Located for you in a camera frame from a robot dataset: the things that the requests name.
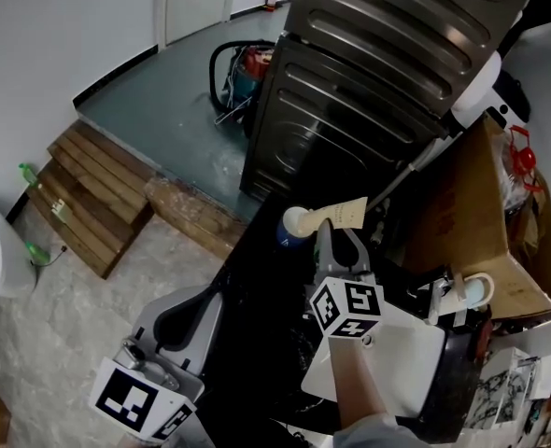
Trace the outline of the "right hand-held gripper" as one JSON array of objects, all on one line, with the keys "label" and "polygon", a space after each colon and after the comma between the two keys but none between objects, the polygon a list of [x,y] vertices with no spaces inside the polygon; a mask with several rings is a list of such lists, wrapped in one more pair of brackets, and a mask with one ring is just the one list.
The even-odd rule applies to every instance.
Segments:
[{"label": "right hand-held gripper", "polygon": [[332,249],[332,223],[318,227],[315,245],[315,290],[310,306],[327,338],[360,339],[384,318],[384,291],[371,270],[369,252],[351,229],[344,233],[357,250],[350,268],[336,263]]}]

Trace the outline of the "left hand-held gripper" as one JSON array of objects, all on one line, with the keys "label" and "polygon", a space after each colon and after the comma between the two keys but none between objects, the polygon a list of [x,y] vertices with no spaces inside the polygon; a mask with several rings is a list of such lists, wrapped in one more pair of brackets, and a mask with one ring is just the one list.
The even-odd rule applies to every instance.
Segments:
[{"label": "left hand-held gripper", "polygon": [[196,412],[204,393],[200,376],[223,312],[223,297],[208,286],[179,288],[150,302],[135,322],[135,332],[155,343],[189,343],[189,373],[132,337],[117,354],[102,360],[90,407],[140,441],[167,441]]}]

